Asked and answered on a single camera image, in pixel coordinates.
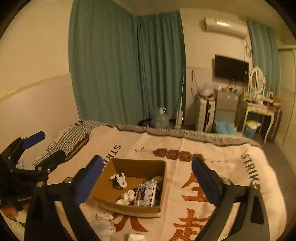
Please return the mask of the white tissue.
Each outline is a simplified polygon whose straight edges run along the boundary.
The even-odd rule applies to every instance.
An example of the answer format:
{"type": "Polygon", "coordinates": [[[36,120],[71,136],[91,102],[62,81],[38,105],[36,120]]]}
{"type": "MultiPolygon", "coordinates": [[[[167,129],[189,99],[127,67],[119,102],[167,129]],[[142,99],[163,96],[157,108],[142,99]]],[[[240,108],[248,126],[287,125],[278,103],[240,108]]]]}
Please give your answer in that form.
{"type": "Polygon", "coordinates": [[[116,204],[119,205],[131,205],[135,200],[135,191],[129,190],[128,192],[123,193],[120,198],[116,201],[116,204]]]}

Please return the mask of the floral tissue paper pack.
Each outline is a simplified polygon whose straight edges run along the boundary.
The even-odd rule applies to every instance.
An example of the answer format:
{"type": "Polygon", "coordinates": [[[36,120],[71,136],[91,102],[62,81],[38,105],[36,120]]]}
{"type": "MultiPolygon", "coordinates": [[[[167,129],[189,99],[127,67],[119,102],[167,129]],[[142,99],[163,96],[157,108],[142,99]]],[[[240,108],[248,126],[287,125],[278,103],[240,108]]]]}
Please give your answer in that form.
{"type": "Polygon", "coordinates": [[[160,204],[163,182],[149,180],[140,184],[135,193],[134,206],[154,207],[160,204]]]}

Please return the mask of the checkered bed sheet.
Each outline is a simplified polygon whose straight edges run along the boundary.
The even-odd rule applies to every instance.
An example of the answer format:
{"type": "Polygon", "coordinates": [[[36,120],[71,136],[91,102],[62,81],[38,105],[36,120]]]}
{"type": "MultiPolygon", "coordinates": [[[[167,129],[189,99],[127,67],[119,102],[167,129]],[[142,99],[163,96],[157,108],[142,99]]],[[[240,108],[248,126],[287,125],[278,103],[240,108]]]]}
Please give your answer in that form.
{"type": "Polygon", "coordinates": [[[18,169],[34,170],[34,168],[55,152],[62,150],[66,154],[65,161],[72,159],[88,142],[91,131],[99,126],[106,126],[107,123],[101,123],[92,120],[79,120],[58,133],[53,142],[46,147],[43,154],[31,164],[25,164],[19,160],[16,164],[18,169]]]}

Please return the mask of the white crumpled socks pile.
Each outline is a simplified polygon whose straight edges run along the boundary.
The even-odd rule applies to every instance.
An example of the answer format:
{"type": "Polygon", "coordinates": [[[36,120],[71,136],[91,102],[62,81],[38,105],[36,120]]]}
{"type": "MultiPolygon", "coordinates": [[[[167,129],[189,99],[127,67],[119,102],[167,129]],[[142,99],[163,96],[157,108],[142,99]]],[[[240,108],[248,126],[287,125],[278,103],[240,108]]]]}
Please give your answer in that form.
{"type": "Polygon", "coordinates": [[[100,212],[95,215],[95,219],[90,222],[90,226],[100,238],[100,240],[110,240],[111,235],[115,233],[116,227],[111,222],[113,215],[107,212],[100,212]]]}

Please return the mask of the white sock in box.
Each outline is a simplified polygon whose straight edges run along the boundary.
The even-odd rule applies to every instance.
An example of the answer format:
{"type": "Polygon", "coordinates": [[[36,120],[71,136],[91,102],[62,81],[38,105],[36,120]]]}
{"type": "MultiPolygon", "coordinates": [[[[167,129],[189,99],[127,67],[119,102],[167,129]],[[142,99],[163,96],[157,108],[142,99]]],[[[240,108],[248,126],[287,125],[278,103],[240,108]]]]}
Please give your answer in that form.
{"type": "Polygon", "coordinates": [[[109,180],[111,180],[111,181],[115,180],[121,188],[126,188],[127,187],[125,174],[123,172],[117,173],[117,174],[114,174],[114,175],[110,176],[109,180]]]}

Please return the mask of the light blue tissue packet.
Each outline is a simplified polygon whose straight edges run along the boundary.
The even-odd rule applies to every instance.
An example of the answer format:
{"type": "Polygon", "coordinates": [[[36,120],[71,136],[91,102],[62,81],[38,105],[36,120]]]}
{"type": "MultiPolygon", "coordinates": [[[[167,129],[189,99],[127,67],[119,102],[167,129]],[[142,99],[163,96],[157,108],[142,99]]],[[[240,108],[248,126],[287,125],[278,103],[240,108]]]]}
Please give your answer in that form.
{"type": "Polygon", "coordinates": [[[126,241],[147,241],[147,236],[142,233],[126,233],[126,241]]]}

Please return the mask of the brown cardboard box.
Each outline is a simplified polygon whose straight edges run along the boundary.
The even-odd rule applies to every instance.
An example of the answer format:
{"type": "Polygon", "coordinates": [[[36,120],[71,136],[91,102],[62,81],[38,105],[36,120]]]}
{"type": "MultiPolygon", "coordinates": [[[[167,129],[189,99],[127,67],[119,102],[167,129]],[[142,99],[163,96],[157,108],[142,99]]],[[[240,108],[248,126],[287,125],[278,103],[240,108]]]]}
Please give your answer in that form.
{"type": "Polygon", "coordinates": [[[167,165],[163,160],[135,160],[113,158],[107,164],[90,193],[98,205],[111,212],[140,218],[158,218],[161,216],[165,200],[167,184],[167,165]],[[110,176],[124,173],[126,188],[121,188],[110,176]],[[153,177],[163,177],[162,188],[157,195],[159,204],[153,207],[136,207],[133,205],[116,204],[120,196],[128,190],[136,190],[138,186],[153,177]]]}

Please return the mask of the blue waste bin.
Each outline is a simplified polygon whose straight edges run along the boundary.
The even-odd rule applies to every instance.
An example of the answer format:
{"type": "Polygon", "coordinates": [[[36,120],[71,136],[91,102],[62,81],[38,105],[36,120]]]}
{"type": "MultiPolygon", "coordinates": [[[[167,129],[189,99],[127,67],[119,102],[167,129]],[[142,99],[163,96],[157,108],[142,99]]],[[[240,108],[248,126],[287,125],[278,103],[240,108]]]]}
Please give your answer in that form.
{"type": "Polygon", "coordinates": [[[248,120],[245,123],[243,133],[247,138],[253,138],[257,131],[257,128],[260,126],[261,126],[260,122],[255,120],[248,120]]]}

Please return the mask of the blue plastic bag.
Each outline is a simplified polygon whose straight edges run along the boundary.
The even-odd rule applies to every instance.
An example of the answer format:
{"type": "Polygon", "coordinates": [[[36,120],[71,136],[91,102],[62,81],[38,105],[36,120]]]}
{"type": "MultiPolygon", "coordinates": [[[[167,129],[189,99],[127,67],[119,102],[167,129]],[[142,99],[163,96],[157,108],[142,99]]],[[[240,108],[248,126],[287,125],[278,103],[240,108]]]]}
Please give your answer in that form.
{"type": "Polygon", "coordinates": [[[236,135],[237,128],[233,122],[230,121],[215,121],[214,129],[216,133],[223,135],[236,135]]]}

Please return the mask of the white dressing table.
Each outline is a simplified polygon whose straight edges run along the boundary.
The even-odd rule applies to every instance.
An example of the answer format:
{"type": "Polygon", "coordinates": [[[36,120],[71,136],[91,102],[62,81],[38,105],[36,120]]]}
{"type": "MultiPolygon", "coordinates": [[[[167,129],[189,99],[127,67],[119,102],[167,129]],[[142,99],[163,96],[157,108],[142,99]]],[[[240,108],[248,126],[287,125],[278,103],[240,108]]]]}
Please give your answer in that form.
{"type": "Polygon", "coordinates": [[[259,105],[244,101],[242,98],[238,102],[235,123],[239,130],[243,132],[246,121],[254,120],[261,123],[257,128],[259,135],[262,135],[263,142],[273,142],[280,127],[282,111],[266,105],[259,105]]]}

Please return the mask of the grey mini fridge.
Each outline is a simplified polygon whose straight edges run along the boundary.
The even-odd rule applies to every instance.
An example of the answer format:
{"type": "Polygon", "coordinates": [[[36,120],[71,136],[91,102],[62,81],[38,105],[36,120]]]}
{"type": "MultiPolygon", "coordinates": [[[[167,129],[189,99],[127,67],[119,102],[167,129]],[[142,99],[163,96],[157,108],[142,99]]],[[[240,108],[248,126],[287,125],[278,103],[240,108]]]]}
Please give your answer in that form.
{"type": "Polygon", "coordinates": [[[215,106],[215,121],[234,122],[237,110],[239,95],[218,91],[215,106]]]}

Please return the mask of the white stick vacuum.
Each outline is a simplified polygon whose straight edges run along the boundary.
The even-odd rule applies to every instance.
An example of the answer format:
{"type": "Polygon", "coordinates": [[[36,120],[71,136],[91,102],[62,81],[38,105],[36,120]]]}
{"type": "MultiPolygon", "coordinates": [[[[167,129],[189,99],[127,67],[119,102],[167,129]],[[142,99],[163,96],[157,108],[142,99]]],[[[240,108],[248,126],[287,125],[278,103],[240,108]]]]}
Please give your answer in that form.
{"type": "Polygon", "coordinates": [[[180,130],[182,126],[185,76],[186,75],[183,74],[180,99],[179,99],[179,105],[178,105],[178,111],[177,111],[177,119],[176,119],[176,125],[175,125],[176,130],[180,130]]]}

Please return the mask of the white small cabinet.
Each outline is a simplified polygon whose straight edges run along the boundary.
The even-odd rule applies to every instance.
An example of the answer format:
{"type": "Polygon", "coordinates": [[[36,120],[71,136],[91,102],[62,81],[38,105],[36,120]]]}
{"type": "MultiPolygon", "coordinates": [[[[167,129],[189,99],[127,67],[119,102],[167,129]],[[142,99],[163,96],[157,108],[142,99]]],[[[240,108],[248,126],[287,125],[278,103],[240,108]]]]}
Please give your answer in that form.
{"type": "Polygon", "coordinates": [[[198,97],[196,106],[195,129],[200,132],[210,133],[214,123],[215,100],[198,97]]]}

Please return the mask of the clear water jug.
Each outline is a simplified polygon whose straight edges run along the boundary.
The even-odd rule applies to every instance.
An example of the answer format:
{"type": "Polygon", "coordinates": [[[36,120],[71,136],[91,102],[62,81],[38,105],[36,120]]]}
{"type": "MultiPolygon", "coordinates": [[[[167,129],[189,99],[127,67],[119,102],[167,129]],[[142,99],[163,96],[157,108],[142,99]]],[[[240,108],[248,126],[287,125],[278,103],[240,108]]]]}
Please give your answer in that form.
{"type": "Polygon", "coordinates": [[[168,129],[170,127],[170,119],[166,113],[165,107],[157,107],[154,109],[154,123],[156,128],[168,129]]]}

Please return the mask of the green curtain centre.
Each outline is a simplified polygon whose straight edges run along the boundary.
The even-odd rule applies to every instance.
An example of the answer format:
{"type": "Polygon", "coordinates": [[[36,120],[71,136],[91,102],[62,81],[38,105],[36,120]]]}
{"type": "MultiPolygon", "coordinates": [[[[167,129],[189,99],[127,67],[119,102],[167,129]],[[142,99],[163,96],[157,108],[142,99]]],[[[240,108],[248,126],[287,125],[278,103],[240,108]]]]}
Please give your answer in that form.
{"type": "Polygon", "coordinates": [[[69,68],[82,120],[135,125],[177,116],[185,78],[179,11],[135,16],[113,1],[74,1],[69,68]]]}

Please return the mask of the green curtain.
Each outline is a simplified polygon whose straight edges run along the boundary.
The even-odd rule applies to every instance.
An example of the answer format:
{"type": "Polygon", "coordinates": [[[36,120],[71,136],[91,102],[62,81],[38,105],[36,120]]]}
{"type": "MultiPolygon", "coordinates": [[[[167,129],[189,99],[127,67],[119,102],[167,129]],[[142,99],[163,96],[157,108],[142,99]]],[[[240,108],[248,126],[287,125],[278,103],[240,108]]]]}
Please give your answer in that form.
{"type": "Polygon", "coordinates": [[[113,1],[74,1],[69,68],[82,120],[135,125],[177,116],[185,78],[179,11],[135,16],[113,1]]]}
{"type": "Polygon", "coordinates": [[[266,77],[266,90],[280,92],[280,58],[274,31],[255,20],[247,20],[252,45],[253,66],[266,77]]]}

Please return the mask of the white oval vanity mirror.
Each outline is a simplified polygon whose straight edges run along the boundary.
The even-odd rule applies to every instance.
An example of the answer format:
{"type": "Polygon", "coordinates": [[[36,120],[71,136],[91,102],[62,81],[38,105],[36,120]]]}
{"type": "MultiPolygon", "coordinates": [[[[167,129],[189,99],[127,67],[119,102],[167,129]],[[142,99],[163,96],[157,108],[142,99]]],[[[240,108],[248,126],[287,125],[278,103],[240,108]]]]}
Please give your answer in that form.
{"type": "Polygon", "coordinates": [[[266,86],[265,76],[259,66],[253,68],[249,75],[248,91],[251,95],[263,94],[266,86]]]}

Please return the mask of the green curtain right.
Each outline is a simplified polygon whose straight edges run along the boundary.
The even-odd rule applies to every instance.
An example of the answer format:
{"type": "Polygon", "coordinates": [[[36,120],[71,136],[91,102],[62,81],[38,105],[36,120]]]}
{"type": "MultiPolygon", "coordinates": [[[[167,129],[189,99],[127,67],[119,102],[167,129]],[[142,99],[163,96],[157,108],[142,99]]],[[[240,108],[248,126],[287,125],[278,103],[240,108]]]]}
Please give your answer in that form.
{"type": "Polygon", "coordinates": [[[255,20],[247,20],[252,45],[253,66],[266,77],[266,90],[280,92],[280,58],[274,31],[255,20]]]}

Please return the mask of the white air conditioner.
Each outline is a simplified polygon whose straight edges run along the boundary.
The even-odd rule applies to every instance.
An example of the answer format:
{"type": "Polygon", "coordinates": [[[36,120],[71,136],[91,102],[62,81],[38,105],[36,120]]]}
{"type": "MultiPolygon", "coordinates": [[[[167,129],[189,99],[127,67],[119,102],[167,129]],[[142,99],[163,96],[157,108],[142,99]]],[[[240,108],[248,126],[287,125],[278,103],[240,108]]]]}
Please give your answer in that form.
{"type": "Polygon", "coordinates": [[[226,34],[240,39],[246,39],[247,37],[247,28],[241,24],[226,22],[205,16],[204,25],[207,32],[226,34]]]}

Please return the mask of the black wall television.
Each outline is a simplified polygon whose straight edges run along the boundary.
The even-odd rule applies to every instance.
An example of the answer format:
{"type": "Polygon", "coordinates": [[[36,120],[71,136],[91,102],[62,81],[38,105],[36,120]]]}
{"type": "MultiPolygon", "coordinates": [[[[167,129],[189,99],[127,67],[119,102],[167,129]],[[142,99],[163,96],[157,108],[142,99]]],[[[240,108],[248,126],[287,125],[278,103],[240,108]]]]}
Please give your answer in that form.
{"type": "Polygon", "coordinates": [[[221,55],[215,55],[215,77],[247,83],[249,63],[221,55]]]}

